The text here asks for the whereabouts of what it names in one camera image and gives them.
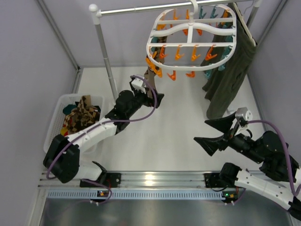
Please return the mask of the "tan striped sock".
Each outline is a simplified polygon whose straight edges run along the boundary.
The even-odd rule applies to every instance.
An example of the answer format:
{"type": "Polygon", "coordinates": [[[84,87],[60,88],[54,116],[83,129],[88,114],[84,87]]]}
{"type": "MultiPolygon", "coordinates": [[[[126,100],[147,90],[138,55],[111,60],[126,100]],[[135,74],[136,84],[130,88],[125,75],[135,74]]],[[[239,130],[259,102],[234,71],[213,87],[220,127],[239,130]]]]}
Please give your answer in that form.
{"type": "MultiPolygon", "coordinates": [[[[150,87],[152,87],[155,91],[156,89],[156,85],[155,85],[155,76],[156,74],[148,67],[146,72],[144,73],[144,78],[147,80],[148,84],[150,87]]],[[[147,91],[147,95],[149,98],[153,99],[153,94],[152,91],[150,90],[149,87],[146,88],[147,91]]]]}

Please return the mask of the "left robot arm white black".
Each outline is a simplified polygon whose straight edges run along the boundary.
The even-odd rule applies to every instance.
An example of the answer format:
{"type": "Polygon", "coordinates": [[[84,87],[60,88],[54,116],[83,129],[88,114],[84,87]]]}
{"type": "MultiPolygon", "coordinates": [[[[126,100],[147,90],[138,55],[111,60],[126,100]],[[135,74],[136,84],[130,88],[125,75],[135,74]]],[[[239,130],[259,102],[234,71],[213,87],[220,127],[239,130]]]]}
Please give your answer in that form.
{"type": "Polygon", "coordinates": [[[156,109],[164,94],[154,91],[150,98],[141,91],[120,92],[114,108],[100,121],[75,134],[54,137],[43,160],[47,179],[57,178],[61,183],[74,179],[101,182],[106,169],[96,161],[82,160],[82,155],[100,141],[122,132],[133,120],[131,117],[144,105],[156,109]]]}

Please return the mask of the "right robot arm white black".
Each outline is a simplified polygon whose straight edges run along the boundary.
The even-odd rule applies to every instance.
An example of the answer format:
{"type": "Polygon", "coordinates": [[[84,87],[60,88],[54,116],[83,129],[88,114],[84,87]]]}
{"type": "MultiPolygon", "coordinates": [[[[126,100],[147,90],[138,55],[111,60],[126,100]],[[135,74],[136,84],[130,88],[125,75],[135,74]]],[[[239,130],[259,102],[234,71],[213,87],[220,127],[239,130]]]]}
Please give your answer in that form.
{"type": "Polygon", "coordinates": [[[216,138],[195,137],[194,140],[210,155],[230,147],[246,158],[260,164],[259,170],[272,181],[258,178],[245,169],[224,163],[219,180],[223,186],[249,189],[275,202],[297,220],[301,219],[301,167],[289,154],[288,144],[277,128],[265,131],[257,140],[252,133],[242,134],[256,121],[251,112],[242,107],[224,118],[205,123],[222,135],[216,138]]]}

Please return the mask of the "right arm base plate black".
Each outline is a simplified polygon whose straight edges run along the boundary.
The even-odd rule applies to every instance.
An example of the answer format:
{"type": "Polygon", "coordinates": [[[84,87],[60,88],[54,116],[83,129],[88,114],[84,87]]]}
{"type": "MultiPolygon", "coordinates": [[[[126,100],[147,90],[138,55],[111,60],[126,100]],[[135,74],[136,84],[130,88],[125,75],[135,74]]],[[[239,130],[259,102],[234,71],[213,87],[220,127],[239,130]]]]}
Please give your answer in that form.
{"type": "Polygon", "coordinates": [[[222,189],[222,188],[236,187],[234,184],[222,180],[219,174],[220,174],[219,172],[210,172],[204,174],[204,181],[205,181],[206,188],[222,189]]]}

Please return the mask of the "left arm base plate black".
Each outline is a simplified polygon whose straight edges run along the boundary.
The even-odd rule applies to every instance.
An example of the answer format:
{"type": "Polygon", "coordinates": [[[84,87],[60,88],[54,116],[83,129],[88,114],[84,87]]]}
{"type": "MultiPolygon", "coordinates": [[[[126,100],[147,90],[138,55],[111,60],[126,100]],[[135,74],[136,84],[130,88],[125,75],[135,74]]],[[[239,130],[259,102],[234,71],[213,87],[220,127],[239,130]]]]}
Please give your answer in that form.
{"type": "MultiPolygon", "coordinates": [[[[121,182],[121,173],[114,173],[114,172],[106,172],[102,173],[100,177],[96,180],[93,181],[98,184],[102,184],[104,186],[107,186],[109,188],[117,188],[121,182]]],[[[80,181],[79,184],[80,187],[83,188],[90,188],[90,187],[98,187],[94,184],[91,184],[89,182],[85,182],[83,180],[80,181]]]]}

